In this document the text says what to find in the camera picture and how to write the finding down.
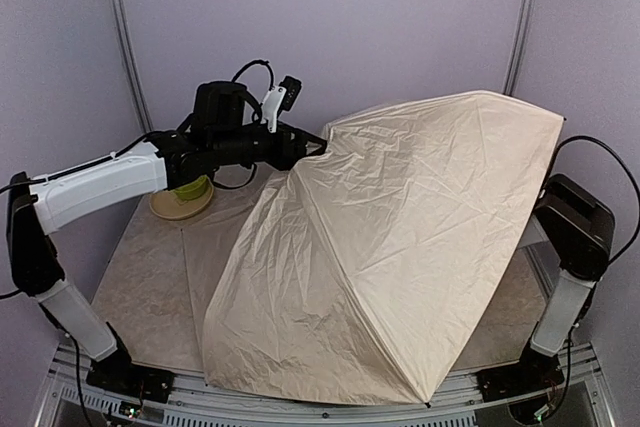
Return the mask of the beige folding umbrella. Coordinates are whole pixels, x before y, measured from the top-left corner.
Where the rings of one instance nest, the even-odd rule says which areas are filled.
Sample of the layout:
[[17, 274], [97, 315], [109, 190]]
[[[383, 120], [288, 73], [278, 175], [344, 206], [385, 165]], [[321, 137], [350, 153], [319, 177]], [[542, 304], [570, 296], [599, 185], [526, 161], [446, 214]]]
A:
[[214, 386], [328, 404], [426, 403], [490, 303], [564, 120], [489, 91], [327, 125], [266, 183], [203, 321]]

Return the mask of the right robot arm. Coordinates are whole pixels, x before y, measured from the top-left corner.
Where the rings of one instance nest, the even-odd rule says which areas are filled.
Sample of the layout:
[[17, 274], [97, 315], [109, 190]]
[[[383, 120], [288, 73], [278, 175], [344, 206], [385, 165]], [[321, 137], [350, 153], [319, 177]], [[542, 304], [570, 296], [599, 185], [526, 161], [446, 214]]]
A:
[[554, 174], [546, 182], [520, 245], [550, 244], [559, 258], [559, 278], [518, 361], [477, 373], [485, 402], [564, 380], [558, 354], [608, 269], [614, 228], [611, 209], [566, 175]]

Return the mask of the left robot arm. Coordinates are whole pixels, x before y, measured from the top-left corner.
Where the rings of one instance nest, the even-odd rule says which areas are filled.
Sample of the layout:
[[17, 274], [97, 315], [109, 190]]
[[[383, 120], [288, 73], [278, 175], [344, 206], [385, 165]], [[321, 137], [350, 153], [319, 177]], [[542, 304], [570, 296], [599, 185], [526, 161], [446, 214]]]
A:
[[65, 225], [122, 201], [212, 179], [223, 166], [278, 171], [325, 152], [325, 139], [280, 121], [301, 90], [287, 76], [257, 100], [246, 85], [213, 81], [196, 90], [193, 112], [175, 130], [143, 135], [124, 149], [53, 174], [15, 174], [8, 195], [6, 239], [13, 283], [34, 298], [50, 322], [91, 360], [91, 386], [164, 402], [174, 375], [133, 363], [115, 329], [67, 279], [50, 238]]

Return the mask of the lime green bowl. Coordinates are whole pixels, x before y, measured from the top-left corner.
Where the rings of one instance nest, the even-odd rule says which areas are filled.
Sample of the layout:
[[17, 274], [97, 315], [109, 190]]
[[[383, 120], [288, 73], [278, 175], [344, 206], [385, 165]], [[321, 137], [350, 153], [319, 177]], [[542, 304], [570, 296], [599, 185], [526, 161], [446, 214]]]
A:
[[193, 182], [173, 189], [172, 192], [180, 201], [195, 201], [210, 195], [211, 182], [208, 176], [201, 175]]

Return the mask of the beige round plate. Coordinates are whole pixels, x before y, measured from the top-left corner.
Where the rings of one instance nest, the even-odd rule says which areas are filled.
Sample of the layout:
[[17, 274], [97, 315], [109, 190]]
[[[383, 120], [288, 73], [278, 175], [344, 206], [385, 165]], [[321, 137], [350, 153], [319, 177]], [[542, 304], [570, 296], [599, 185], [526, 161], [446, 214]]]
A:
[[173, 191], [162, 191], [150, 196], [149, 207], [158, 218], [168, 221], [181, 221], [203, 212], [211, 203], [214, 187], [206, 186], [203, 195], [195, 200], [181, 200]]

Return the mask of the left aluminium frame post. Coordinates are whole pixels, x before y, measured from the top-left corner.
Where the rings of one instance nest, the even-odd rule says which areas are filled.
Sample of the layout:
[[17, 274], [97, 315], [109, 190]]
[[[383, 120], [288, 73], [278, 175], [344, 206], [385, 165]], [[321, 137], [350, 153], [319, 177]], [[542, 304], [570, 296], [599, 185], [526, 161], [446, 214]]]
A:
[[124, 72], [132, 97], [133, 107], [140, 129], [148, 133], [153, 129], [153, 122], [147, 107], [142, 82], [135, 59], [133, 43], [129, 31], [124, 0], [110, 0], [111, 11], [115, 23], [115, 32]]

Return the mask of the aluminium frame post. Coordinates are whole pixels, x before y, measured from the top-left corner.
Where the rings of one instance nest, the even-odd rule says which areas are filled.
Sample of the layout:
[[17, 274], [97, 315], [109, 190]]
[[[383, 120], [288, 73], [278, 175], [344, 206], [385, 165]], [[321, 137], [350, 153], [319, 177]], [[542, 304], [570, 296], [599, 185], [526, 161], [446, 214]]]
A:
[[153, 129], [153, 122], [147, 107], [142, 82], [135, 59], [133, 43], [129, 31], [124, 0], [110, 0], [111, 11], [115, 23], [115, 32], [124, 72], [132, 97], [133, 107], [140, 129], [148, 133]]
[[525, 57], [526, 43], [533, 16], [535, 0], [521, 0], [516, 23], [515, 36], [507, 65], [502, 93], [513, 96], [516, 90], [521, 66]]

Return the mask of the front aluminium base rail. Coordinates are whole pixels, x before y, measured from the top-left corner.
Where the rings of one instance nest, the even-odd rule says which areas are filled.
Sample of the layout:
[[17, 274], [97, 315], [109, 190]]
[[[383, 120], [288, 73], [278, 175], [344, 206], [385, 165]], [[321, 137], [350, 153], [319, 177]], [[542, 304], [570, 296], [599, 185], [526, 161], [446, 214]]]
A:
[[559, 386], [486, 400], [477, 375], [450, 374], [426, 404], [338, 406], [242, 394], [176, 373], [166, 402], [89, 386], [89, 360], [58, 347], [39, 394], [34, 426], [617, 426], [611, 394], [594, 350], [576, 345], [560, 355], [570, 380]]

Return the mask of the right aluminium frame post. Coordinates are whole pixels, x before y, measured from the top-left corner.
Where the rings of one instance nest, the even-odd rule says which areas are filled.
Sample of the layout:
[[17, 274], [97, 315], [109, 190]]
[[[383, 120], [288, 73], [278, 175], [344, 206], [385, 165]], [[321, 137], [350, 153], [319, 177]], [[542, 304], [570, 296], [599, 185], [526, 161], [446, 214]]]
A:
[[516, 90], [521, 66], [525, 57], [526, 43], [533, 16], [535, 0], [521, 0], [516, 23], [515, 36], [507, 65], [502, 93], [513, 96]]

